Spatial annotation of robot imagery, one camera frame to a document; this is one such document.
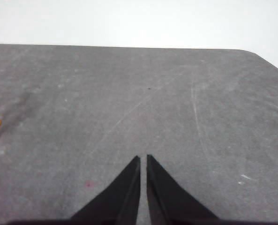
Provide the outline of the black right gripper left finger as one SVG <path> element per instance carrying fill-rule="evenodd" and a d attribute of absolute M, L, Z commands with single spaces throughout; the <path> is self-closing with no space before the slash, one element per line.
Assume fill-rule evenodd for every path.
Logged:
<path fill-rule="evenodd" d="M 112 183 L 76 212 L 77 222 L 135 222 L 141 188 L 141 161 L 135 156 Z"/>

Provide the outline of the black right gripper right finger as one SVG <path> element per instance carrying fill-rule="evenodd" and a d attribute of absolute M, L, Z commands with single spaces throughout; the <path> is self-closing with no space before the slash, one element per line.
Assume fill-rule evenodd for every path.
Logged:
<path fill-rule="evenodd" d="M 184 190 L 152 156 L 147 156 L 147 197 L 152 222 L 217 222 L 212 211 Z"/>

